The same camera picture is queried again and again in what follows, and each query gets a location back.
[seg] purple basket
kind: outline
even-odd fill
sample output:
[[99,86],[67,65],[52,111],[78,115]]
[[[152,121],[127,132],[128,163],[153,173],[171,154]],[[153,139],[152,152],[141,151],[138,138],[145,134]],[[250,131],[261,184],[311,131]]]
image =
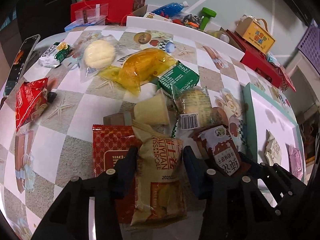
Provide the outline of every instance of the purple basket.
[[310,26],[302,40],[298,45],[298,49],[306,56],[311,62],[317,72],[320,74],[320,29]]

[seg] yellow box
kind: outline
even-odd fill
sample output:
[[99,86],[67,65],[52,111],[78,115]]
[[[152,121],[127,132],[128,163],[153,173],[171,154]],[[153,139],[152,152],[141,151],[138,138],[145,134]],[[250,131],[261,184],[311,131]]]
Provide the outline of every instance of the yellow box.
[[266,54],[276,40],[268,33],[266,21],[263,20],[263,22],[265,23],[266,30],[252,18],[248,17],[238,24],[236,32],[263,54]]

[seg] phone screen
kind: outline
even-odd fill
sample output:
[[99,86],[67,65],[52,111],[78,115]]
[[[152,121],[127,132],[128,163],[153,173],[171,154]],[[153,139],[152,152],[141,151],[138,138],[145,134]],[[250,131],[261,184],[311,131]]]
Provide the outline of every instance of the phone screen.
[[34,37],[26,39],[23,42],[16,58],[14,59],[14,62],[12,64],[12,67],[11,67],[11,70],[10,70],[10,73],[8,76],[8,81],[5,85],[4,94],[6,96],[8,96],[10,94],[10,92],[12,91],[14,86],[19,81],[20,76],[23,74],[22,73],[23,66],[26,63],[27,57],[28,57],[29,53],[31,52],[31,49],[37,39],[38,39],[38,36],[34,36]]

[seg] pink package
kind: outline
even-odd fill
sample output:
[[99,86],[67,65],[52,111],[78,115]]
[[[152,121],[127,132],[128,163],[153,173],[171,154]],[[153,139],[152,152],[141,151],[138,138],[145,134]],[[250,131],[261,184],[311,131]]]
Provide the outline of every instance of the pink package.
[[301,154],[300,151],[292,145],[289,146],[289,159],[291,173],[298,179],[302,179],[303,170]]

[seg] red packet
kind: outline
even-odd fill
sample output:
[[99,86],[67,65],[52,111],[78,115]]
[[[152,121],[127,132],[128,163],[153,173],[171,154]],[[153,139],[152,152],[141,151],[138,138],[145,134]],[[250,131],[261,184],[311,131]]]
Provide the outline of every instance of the red packet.
[[281,91],[286,91],[288,87],[291,87],[292,90],[295,92],[296,89],[292,83],[292,80],[288,76],[288,74],[285,71],[285,68],[280,64],[279,66],[272,65],[274,70],[279,74],[279,76],[282,78],[282,82],[280,84],[279,89]]
[[[93,125],[93,162],[94,174],[99,176],[107,169],[113,168],[119,159],[123,159],[131,146],[141,147],[131,126]],[[116,212],[119,223],[130,224],[134,212],[135,182],[124,199],[116,200]]]
[[47,108],[48,78],[24,82],[17,92],[16,131],[39,117]]

